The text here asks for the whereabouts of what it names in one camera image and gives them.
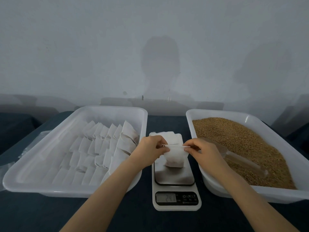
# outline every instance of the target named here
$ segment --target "scoop handle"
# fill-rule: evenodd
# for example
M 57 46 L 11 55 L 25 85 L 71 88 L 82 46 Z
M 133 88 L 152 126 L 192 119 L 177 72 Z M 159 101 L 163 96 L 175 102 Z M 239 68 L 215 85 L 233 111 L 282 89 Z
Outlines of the scoop handle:
M 263 166 L 258 165 L 254 162 L 252 162 L 251 160 L 248 160 L 240 155 L 237 155 L 231 151 L 227 151 L 226 155 L 224 156 L 224 158 L 241 165 L 244 168 L 247 168 L 249 170 L 251 170 L 252 172 L 256 173 L 257 175 L 259 175 L 260 177 L 265 178 L 268 175 L 268 171 L 267 169 L 265 169 Z

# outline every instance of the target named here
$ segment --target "scale control panel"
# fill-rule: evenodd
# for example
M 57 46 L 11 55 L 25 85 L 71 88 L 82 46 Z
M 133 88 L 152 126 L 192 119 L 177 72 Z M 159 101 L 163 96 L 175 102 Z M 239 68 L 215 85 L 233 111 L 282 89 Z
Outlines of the scale control panel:
M 198 197 L 192 191 L 157 191 L 155 201 L 160 206 L 167 205 L 197 205 Z

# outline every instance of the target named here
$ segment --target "white plastic tray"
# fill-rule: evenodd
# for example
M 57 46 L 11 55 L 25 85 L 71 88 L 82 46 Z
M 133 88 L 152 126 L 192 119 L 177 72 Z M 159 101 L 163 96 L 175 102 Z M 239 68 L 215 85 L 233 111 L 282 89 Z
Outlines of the white plastic tray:
M 268 202 L 273 203 L 292 203 L 303 199 L 309 199 L 309 161 L 257 117 L 240 112 L 200 109 L 188 110 L 186 116 L 192 138 L 197 137 L 192 120 L 209 117 L 226 118 L 238 122 L 256 132 L 268 144 L 274 146 L 281 152 L 298 190 L 252 186 L 253 189 L 263 195 Z M 199 168 L 203 175 L 204 184 L 213 194 L 221 197 L 231 197 L 211 175 L 203 171 L 200 166 Z
M 128 121 L 137 131 L 141 139 L 146 135 L 147 116 L 148 113 L 145 109 L 135 107 L 82 107 L 67 117 L 18 160 L 4 176 L 3 185 L 7 190 L 14 192 L 37 192 L 46 196 L 88 198 L 98 186 L 25 183 L 25 179 L 33 170 L 33 166 L 35 166 L 37 162 L 46 159 L 46 153 L 50 153 L 50 150 L 59 143 L 59 137 L 62 137 L 76 121 L 90 122 L 93 120 L 95 123 L 101 122 L 108 127 L 110 127 L 112 123 L 115 125 L 123 125 L 125 121 Z M 128 191 L 137 184 L 140 178 L 141 172 L 139 172 L 132 181 Z

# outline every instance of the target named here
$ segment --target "tray of grain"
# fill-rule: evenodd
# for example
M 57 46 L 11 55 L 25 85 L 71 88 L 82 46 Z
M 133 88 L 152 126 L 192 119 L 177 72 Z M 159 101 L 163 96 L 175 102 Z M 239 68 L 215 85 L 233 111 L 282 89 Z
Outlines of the tray of grain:
M 229 166 L 268 202 L 309 199 L 309 161 L 257 117 L 240 112 L 192 109 L 186 113 L 192 138 L 207 137 L 263 165 L 266 178 L 240 165 Z M 199 166 L 206 187 L 215 195 L 230 194 Z

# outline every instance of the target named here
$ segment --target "forearm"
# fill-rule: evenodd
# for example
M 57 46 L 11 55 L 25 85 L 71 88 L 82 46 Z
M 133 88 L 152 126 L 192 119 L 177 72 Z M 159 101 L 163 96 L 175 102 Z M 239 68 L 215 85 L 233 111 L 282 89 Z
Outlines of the forearm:
M 140 170 L 130 158 L 124 161 L 61 231 L 105 231 L 129 185 Z
M 298 231 L 233 170 L 219 181 L 238 204 L 254 231 Z

